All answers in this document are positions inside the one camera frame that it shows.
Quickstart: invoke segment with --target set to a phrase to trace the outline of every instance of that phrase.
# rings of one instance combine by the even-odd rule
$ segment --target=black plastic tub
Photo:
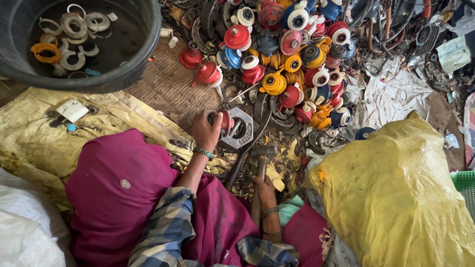
[[[36,61],[30,52],[35,40],[43,34],[38,26],[39,17],[59,22],[66,13],[64,7],[69,4],[81,5],[88,13],[114,12],[119,17],[111,23],[110,38],[95,39],[102,42],[98,44],[99,55],[86,59],[86,66],[88,62],[95,62],[90,69],[101,70],[99,76],[55,77],[52,66]],[[49,18],[45,14],[57,17]],[[0,75],[59,91],[100,94],[122,90],[142,76],[160,36],[161,20],[157,0],[0,0]]]

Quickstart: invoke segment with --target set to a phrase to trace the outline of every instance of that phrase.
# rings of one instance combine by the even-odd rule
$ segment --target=pink fabric
[[[80,266],[127,266],[154,207],[179,175],[171,163],[163,147],[147,144],[135,129],[83,146],[66,183],[76,209],[70,248]],[[121,186],[124,179],[129,189]],[[193,227],[196,237],[183,245],[183,258],[206,266],[244,266],[235,244],[244,236],[259,236],[246,208],[210,175],[199,184]]]
[[[183,246],[183,258],[198,260],[204,266],[246,266],[235,244],[245,236],[260,235],[244,205],[211,175],[201,178],[196,198],[196,237]]]
[[[300,253],[299,267],[322,266],[320,235],[325,236],[323,228],[329,228],[327,221],[308,204],[304,204],[285,225],[282,242],[294,246]]]
[[[83,266],[127,266],[158,200],[179,173],[158,145],[135,129],[87,142],[66,183],[76,212],[71,252]],[[130,189],[121,186],[128,180]]]

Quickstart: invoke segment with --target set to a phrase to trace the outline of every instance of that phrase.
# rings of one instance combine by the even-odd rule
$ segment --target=woman's right hand
[[[196,114],[193,123],[193,137],[195,138],[196,147],[202,148],[213,153],[219,139],[221,124],[223,122],[223,113],[219,112],[213,125],[208,122],[208,115],[215,112],[212,109],[205,109]]]
[[[254,176],[252,178],[256,183],[256,188],[254,190],[258,190],[259,198],[262,202],[262,211],[270,210],[277,206],[277,199],[276,199],[276,188],[274,184],[270,180],[269,176],[266,175],[265,179],[262,179],[260,176]]]

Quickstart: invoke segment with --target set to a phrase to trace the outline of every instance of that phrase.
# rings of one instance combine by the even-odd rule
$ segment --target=hammer handle
[[[266,178],[267,163],[269,158],[267,156],[259,156],[257,160],[257,175],[261,177],[262,180]],[[252,195],[251,201],[251,218],[252,221],[259,228],[261,224],[261,199],[259,197],[259,190],[257,187],[254,187],[254,194]]]

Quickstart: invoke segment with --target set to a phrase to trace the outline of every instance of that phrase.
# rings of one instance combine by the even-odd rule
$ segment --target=floor
[[[178,60],[185,43],[179,41],[177,46],[169,48],[160,39],[153,52],[155,60],[148,62],[142,79],[124,91],[137,97],[155,110],[164,112],[178,126],[190,133],[194,115],[201,109],[216,109],[220,103],[214,88],[205,85],[190,85],[194,81],[195,70],[187,69]],[[28,86],[15,81],[0,82],[0,107],[24,92]],[[455,134],[461,148],[445,150],[451,171],[464,170],[463,135],[458,130],[459,122],[453,107],[447,102],[443,93],[434,92],[428,98],[431,106],[428,122],[440,134],[446,130]]]

